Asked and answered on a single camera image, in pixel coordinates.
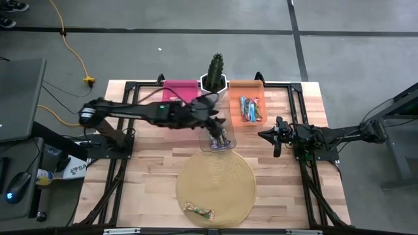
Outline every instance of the yellow extension cord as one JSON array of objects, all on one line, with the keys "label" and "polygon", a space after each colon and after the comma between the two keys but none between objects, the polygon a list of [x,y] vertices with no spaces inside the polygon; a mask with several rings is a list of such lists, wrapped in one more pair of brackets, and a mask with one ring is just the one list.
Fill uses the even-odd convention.
[{"label": "yellow extension cord", "polygon": [[54,115],[58,119],[58,121],[60,121],[62,124],[66,125],[68,127],[81,127],[81,125],[78,124],[78,123],[77,124],[75,124],[75,123],[73,124],[73,123],[67,123],[67,122],[65,122],[54,111],[52,111],[51,109],[49,109],[47,106],[38,105],[38,108],[43,108],[43,109],[49,111],[52,115]]},{"label": "yellow extension cord", "polygon": [[[54,4],[54,2],[52,1],[52,0],[50,0],[50,2],[51,2],[51,4],[52,4],[52,6],[54,6],[54,8],[55,8],[55,10],[56,10],[56,12],[58,13],[58,17],[59,17],[59,20],[61,21],[61,28],[62,28],[62,32],[65,32],[65,26],[64,26],[64,21],[63,21],[63,18],[61,17],[61,14],[59,13],[59,10],[58,10],[58,8],[57,8],[57,6]],[[83,81],[85,82],[85,83],[87,83],[87,84],[89,84],[89,86],[90,86],[90,84],[93,84],[93,83],[95,83],[95,81],[96,81],[96,79],[95,78],[93,78],[93,77],[90,77],[89,76],[89,74],[87,73],[87,69],[86,69],[86,66],[84,65],[84,61],[83,61],[83,59],[77,54],[77,52],[76,51],[74,51],[69,45],[68,45],[68,43],[67,43],[67,41],[65,40],[65,35],[62,35],[62,37],[63,37],[63,41],[64,41],[64,43],[65,43],[65,45],[66,45],[66,47],[74,54],[74,55],[76,55],[76,57],[80,60],[80,62],[81,62],[81,65],[83,66],[83,69],[84,69],[84,72],[85,72],[85,74],[86,74],[86,77],[83,79]]]},{"label": "yellow extension cord", "polygon": [[[65,32],[65,26],[64,26],[63,18],[61,17],[61,14],[59,13],[59,10],[58,10],[57,6],[54,4],[54,2],[52,0],[50,0],[50,2],[52,4],[52,6],[55,8],[56,12],[58,13],[59,20],[61,21],[61,29],[62,29],[62,32]],[[76,51],[74,51],[68,45],[67,40],[65,40],[65,35],[62,35],[62,37],[63,37],[63,41],[64,41],[65,46],[78,58],[78,60],[80,60],[81,65],[83,66],[84,72],[86,74],[86,78],[84,78],[83,81],[85,83],[89,84],[89,86],[91,86],[95,82],[95,78],[89,76],[89,74],[87,72],[87,69],[86,69],[86,66],[84,65],[83,59],[77,54]],[[48,108],[46,106],[38,105],[37,107],[38,108],[43,108],[43,109],[47,110],[52,115],[54,115],[58,119],[58,121],[60,121],[62,124],[66,125],[68,127],[81,127],[81,125],[78,124],[78,123],[77,124],[75,124],[75,123],[67,123],[66,121],[62,120],[54,111],[52,111],[50,108]]]}]

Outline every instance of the black floor line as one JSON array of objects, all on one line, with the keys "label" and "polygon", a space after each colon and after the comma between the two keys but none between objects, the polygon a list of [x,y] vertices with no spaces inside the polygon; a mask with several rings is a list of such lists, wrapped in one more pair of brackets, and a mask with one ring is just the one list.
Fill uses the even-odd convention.
[{"label": "black floor line", "polygon": [[303,57],[302,43],[300,41],[298,22],[296,20],[295,8],[292,0],[287,0],[287,6],[289,7],[290,22],[293,30],[293,39],[295,40],[296,57],[299,64],[300,79],[302,82],[309,81],[308,71],[306,70],[305,59]]},{"label": "black floor line", "polygon": [[[60,27],[15,27],[0,31],[22,32],[61,32]],[[213,34],[213,35],[292,35],[291,30],[264,29],[122,29],[122,28],[91,28],[66,27],[67,33],[161,33],[161,34]]]},{"label": "black floor line", "polygon": [[[149,34],[214,34],[214,35],[293,35],[320,37],[418,37],[418,32],[390,31],[307,31],[307,30],[269,30],[269,29],[123,29],[96,27],[66,27],[68,33],[149,33]],[[60,27],[15,27],[0,31],[21,32],[60,32]]]},{"label": "black floor line", "polygon": [[301,36],[331,37],[418,37],[418,32],[387,32],[387,31],[299,31]]}]

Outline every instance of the box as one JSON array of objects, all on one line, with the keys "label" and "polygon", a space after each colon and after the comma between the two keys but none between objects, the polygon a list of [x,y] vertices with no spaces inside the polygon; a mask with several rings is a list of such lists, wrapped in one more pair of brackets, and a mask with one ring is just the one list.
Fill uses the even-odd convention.
[{"label": "box", "polygon": [[[245,98],[258,97],[261,121],[244,121],[241,114],[241,96]],[[247,127],[263,125],[267,121],[266,101],[264,97],[264,86],[260,80],[252,81],[230,81],[229,82],[229,108],[231,109],[231,119],[235,127]]]},{"label": "box", "polygon": [[[199,90],[196,80],[165,80],[163,87],[170,88],[187,103],[197,97],[197,91]],[[179,101],[179,98],[173,92],[164,89],[163,101]]]}]

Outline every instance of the pink bin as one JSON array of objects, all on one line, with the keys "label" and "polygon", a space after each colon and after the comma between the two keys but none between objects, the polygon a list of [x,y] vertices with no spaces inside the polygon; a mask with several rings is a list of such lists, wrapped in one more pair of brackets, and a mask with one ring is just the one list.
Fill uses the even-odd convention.
[{"label": "pink bin", "polygon": [[[197,97],[198,83],[196,80],[165,80],[164,88],[170,88],[176,92],[185,102],[191,102]],[[173,92],[164,89],[163,101],[178,101],[179,98]]]}]

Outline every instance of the shoe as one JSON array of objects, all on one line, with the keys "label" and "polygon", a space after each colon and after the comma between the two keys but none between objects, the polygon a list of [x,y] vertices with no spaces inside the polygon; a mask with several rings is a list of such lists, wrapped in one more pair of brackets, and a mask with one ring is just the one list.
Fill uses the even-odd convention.
[{"label": "shoe", "polygon": [[26,3],[19,3],[15,0],[8,0],[3,6],[1,6],[1,10],[7,12],[18,12],[18,11],[25,11],[29,9],[29,5]]},{"label": "shoe", "polygon": [[16,22],[14,22],[13,20],[6,18],[2,15],[0,15],[0,26],[1,27],[5,27],[7,29],[13,28],[14,26],[16,26]]}]

